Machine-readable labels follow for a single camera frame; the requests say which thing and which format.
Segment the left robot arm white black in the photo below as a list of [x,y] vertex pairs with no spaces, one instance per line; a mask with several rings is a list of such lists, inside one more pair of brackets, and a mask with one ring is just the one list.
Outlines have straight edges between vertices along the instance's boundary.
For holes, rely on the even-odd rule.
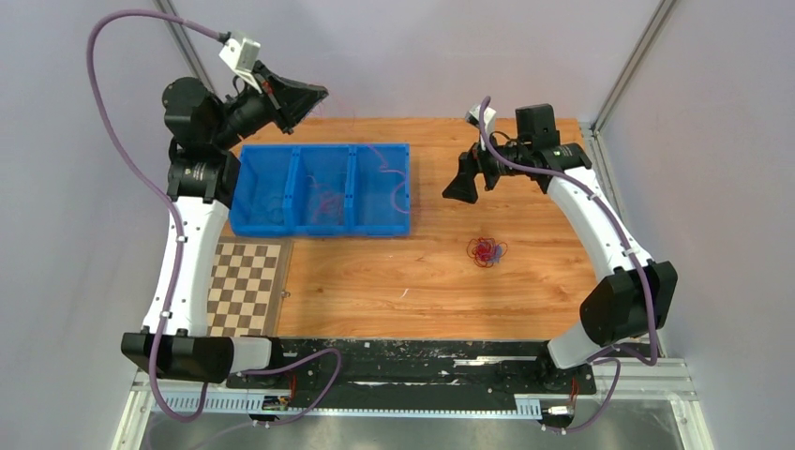
[[326,87],[278,76],[256,62],[235,96],[199,79],[168,84],[161,97],[171,132],[165,190],[168,240],[152,303],[122,354],[159,379],[222,383],[250,371],[264,388],[283,383],[287,364],[269,337],[211,337],[207,303],[216,247],[233,205],[241,162],[233,148],[269,124],[284,134],[329,95]]

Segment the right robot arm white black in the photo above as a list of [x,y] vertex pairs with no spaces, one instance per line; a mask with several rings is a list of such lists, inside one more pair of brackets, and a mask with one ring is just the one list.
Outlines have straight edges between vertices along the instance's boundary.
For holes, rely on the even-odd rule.
[[507,176],[524,175],[560,208],[589,257],[597,286],[579,307],[577,322],[546,344],[535,378],[559,391],[573,368],[621,349],[653,366],[659,356],[658,331],[666,322],[678,274],[671,262],[657,261],[631,235],[603,189],[583,147],[564,143],[551,105],[516,109],[517,135],[498,143],[496,113],[485,97],[464,116],[478,131],[461,153],[445,199],[474,204],[477,175],[492,190]]

